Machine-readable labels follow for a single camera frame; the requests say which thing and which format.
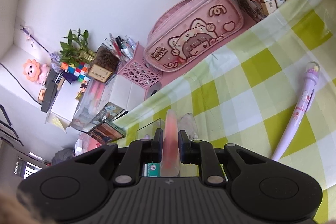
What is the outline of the white storage box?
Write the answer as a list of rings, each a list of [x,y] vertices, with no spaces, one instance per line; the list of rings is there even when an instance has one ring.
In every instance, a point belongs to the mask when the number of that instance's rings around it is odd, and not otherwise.
[[[56,117],[64,127],[69,126],[80,102],[77,95],[81,91],[81,86],[82,83],[78,81],[71,84],[64,81],[49,110],[49,118]]]

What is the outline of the lucky bamboo plant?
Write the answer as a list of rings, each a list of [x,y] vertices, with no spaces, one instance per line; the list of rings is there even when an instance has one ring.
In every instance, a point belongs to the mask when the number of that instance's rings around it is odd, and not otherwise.
[[[69,30],[68,35],[63,37],[67,42],[60,42],[61,45],[61,59],[60,61],[68,65],[79,66],[80,63],[90,64],[96,55],[88,46],[89,32],[80,28],[76,30]]]

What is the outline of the purple cartoon pen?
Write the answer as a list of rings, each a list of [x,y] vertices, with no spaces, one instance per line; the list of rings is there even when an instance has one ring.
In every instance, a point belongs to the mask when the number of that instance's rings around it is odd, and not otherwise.
[[[309,110],[315,96],[315,90],[318,84],[320,67],[315,61],[307,64],[303,77],[303,88],[298,97],[288,125],[271,157],[272,160],[278,161],[292,142],[300,123]]]

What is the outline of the orange highlighter marker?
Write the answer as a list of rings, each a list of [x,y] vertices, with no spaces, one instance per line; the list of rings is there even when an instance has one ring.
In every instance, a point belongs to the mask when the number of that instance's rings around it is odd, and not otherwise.
[[[178,121],[175,112],[169,109],[166,113],[165,129],[163,131],[161,176],[176,177],[180,171],[178,144]]]

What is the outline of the clear plastic drawer box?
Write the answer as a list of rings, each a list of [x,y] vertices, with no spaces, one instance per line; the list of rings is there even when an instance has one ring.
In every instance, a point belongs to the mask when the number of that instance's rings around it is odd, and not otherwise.
[[[109,111],[116,106],[111,102],[115,79],[104,84],[98,80],[90,80],[70,124],[71,127],[83,131],[86,126],[99,124]]]

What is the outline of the pink cartoon pencil case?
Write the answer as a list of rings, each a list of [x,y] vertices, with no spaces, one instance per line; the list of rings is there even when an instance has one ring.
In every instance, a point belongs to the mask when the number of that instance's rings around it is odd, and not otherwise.
[[[234,0],[183,0],[165,12],[151,29],[143,55],[163,72],[175,72],[244,24]]]

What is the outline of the black box on top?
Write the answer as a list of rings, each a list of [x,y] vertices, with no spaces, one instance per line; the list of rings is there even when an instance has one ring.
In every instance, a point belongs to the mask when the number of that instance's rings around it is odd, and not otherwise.
[[[47,113],[56,97],[58,84],[60,83],[64,72],[57,73],[53,69],[50,70],[45,83],[45,94],[42,100],[41,111]]]

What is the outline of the green checkered tablecloth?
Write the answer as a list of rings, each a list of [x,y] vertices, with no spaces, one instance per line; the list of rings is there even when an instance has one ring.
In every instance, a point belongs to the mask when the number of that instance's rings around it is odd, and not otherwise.
[[[315,216],[335,219],[335,0],[290,0],[209,54],[193,69],[116,121],[126,137],[169,109],[193,114],[198,138],[236,143],[270,157],[298,101],[310,61],[321,72],[310,110],[281,162],[314,177],[323,190]]]

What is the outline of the framed calligraphy sign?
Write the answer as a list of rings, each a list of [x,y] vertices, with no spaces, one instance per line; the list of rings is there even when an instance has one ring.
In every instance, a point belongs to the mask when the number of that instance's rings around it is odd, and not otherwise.
[[[107,82],[118,70],[120,59],[105,44],[102,44],[90,63],[88,76],[102,83]]]

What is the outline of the pens in pink holder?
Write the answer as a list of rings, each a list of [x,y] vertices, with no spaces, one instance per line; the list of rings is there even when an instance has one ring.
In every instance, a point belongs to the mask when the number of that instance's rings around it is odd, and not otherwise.
[[[114,37],[112,34],[109,34],[109,38],[106,38],[105,42],[108,44],[108,48],[112,51],[112,53],[122,63],[127,63],[133,58],[137,43],[130,37]]]

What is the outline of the colourful rubik's cube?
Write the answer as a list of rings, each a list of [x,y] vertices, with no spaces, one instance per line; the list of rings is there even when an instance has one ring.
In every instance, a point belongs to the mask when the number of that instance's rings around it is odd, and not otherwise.
[[[61,69],[64,71],[64,74],[67,73],[68,75],[71,75],[73,80],[81,83],[83,81],[86,83],[89,81],[89,77],[87,76],[89,68],[89,64],[86,63],[80,63],[77,67],[74,65],[68,65],[64,62],[61,63]]]

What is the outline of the smartphone playing video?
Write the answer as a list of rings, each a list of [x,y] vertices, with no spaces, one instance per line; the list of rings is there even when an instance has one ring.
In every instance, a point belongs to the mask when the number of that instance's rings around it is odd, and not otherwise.
[[[88,135],[101,145],[106,145],[126,137],[126,132],[110,121],[103,121],[94,126]]]

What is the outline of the pink lattice pen holder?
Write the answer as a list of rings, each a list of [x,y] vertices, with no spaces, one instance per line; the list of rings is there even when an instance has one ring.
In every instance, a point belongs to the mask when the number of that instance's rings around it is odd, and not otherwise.
[[[133,58],[120,67],[117,74],[144,89],[148,89],[162,79],[162,72],[145,60],[143,50],[144,47],[137,42]]]

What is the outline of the pink lion plush toy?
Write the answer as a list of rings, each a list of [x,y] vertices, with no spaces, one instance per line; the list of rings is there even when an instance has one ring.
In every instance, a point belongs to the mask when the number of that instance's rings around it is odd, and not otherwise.
[[[23,64],[23,74],[26,76],[26,79],[42,86],[45,86],[50,70],[51,68],[47,64],[41,65],[35,59],[27,59]]]

